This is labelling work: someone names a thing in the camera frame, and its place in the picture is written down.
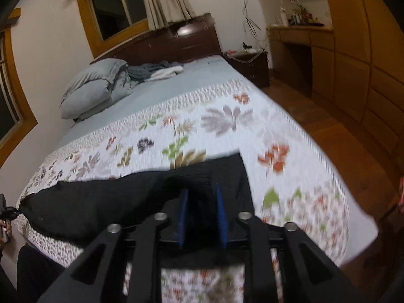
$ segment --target mattress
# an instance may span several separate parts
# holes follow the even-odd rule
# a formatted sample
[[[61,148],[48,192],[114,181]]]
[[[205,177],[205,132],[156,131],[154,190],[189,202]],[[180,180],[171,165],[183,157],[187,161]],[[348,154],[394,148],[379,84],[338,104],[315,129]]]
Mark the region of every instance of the mattress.
[[[298,223],[337,265],[377,237],[374,220],[312,138],[219,56],[185,64],[174,78],[141,84],[131,96],[75,124],[20,199],[61,180],[176,168],[238,150],[256,214],[266,222]],[[65,267],[81,252],[38,234],[23,215],[15,223],[31,244]]]

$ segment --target wooden window frame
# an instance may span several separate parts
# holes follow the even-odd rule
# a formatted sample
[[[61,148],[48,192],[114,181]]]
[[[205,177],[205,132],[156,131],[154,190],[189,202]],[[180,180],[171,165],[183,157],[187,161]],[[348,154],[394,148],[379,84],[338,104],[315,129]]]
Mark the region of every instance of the wooden window frame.
[[[24,139],[24,137],[38,124],[34,113],[32,112],[23,88],[18,78],[15,68],[13,47],[11,45],[11,27],[6,26],[0,29],[4,33],[3,53],[6,65],[6,75],[10,84],[11,93],[15,104],[21,114],[21,123],[16,127],[9,137],[0,145],[0,167],[4,164],[11,152]]]
[[[87,41],[90,45],[92,56],[94,58],[97,58],[118,44],[121,44],[122,42],[125,42],[126,40],[149,30],[147,19],[143,19],[116,33],[108,39],[103,40],[98,29],[98,23],[96,22],[91,1],[77,0],[77,4],[84,27],[84,32],[86,33]]]

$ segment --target headboard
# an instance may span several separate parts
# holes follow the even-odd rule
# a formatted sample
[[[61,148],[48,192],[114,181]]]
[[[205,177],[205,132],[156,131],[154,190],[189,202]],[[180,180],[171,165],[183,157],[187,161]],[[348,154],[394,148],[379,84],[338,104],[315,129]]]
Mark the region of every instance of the headboard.
[[[105,58],[125,60],[129,65],[146,62],[189,62],[222,54],[211,14],[195,17],[168,28],[146,32],[114,48],[94,62]]]

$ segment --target window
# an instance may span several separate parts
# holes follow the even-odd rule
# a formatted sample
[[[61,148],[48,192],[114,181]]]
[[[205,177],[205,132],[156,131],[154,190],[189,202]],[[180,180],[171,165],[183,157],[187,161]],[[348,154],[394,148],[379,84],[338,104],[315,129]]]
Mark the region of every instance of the window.
[[[77,0],[94,57],[148,30],[143,0]]]
[[[14,64],[10,27],[0,31],[0,166],[37,124]]]

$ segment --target white towel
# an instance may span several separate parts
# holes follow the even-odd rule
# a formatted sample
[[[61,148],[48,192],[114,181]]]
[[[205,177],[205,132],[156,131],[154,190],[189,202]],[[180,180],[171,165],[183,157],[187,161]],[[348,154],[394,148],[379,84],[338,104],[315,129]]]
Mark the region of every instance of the white towel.
[[[163,69],[160,69],[160,70],[157,70],[156,72],[154,72],[151,75],[151,77],[149,79],[147,79],[145,82],[169,79],[169,78],[174,77],[177,74],[182,73],[183,71],[184,71],[184,67],[182,67],[182,66],[163,68]]]

